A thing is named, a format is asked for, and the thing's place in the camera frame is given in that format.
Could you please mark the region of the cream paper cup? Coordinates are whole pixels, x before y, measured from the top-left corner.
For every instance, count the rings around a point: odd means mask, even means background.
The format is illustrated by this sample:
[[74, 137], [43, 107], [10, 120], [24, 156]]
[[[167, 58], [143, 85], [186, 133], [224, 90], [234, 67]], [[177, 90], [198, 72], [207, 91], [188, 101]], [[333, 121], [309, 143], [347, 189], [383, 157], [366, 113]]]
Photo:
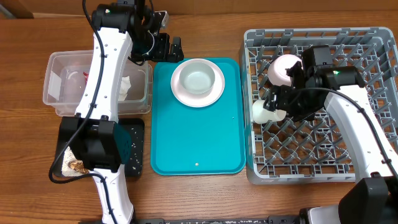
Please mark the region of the cream paper cup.
[[268, 121], [278, 122], [286, 117], [283, 110], [269, 111], [264, 109], [264, 100], [257, 100], [252, 104], [253, 121], [257, 124], [264, 124]]

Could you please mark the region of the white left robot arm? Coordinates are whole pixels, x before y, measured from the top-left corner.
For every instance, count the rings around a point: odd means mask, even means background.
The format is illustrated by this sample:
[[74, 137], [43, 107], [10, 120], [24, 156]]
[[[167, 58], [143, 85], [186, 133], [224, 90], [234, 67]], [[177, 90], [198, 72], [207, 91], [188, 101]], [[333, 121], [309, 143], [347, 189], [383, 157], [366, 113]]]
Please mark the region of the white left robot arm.
[[169, 15], [152, 2], [100, 4], [85, 14], [94, 51], [84, 94], [72, 117], [63, 117], [58, 145], [70, 149], [92, 177], [103, 223], [133, 223], [134, 207], [125, 178], [132, 151], [130, 133], [119, 123], [118, 98], [127, 62], [177, 63], [184, 54], [179, 37], [165, 33]]

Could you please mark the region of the red snack wrapper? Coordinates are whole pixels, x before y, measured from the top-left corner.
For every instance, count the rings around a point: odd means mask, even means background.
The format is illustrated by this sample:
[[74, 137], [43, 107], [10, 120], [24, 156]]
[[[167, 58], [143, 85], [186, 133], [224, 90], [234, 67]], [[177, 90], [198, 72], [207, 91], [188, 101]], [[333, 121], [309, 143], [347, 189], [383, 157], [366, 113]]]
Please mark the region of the red snack wrapper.
[[86, 72], [83, 72], [83, 75], [85, 77], [85, 83], [87, 83], [89, 74]]

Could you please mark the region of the white napkin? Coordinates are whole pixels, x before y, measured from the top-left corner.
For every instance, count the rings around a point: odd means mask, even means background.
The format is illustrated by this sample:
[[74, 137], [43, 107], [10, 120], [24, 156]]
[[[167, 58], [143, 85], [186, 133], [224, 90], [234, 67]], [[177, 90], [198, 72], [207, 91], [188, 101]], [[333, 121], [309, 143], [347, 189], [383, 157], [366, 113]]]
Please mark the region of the white napkin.
[[128, 91], [131, 87], [130, 77], [122, 77], [121, 86], [119, 90], [119, 101], [124, 101], [127, 98]]

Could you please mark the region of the small white bowl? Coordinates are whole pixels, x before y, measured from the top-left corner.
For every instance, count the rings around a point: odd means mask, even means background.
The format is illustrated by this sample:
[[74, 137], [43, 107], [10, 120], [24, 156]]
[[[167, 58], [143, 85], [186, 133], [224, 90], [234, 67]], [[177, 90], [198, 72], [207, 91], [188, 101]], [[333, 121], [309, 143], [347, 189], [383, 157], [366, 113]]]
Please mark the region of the small white bowl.
[[292, 54], [276, 58], [267, 70], [269, 81], [276, 86], [291, 86], [292, 78], [288, 76], [287, 69], [292, 68], [297, 62], [301, 62], [301, 59]]

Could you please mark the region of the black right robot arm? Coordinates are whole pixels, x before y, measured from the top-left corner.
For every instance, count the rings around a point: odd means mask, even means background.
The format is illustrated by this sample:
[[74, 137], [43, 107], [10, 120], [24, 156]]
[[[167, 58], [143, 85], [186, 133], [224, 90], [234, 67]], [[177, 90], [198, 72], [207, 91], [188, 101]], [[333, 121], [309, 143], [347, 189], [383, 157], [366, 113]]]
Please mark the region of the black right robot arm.
[[274, 85], [262, 108], [298, 120], [324, 108], [341, 133], [356, 177], [338, 205], [305, 208], [300, 218], [306, 223], [397, 223], [397, 153], [369, 105], [358, 69], [334, 66], [329, 46], [319, 45], [303, 51], [287, 74], [292, 83]]

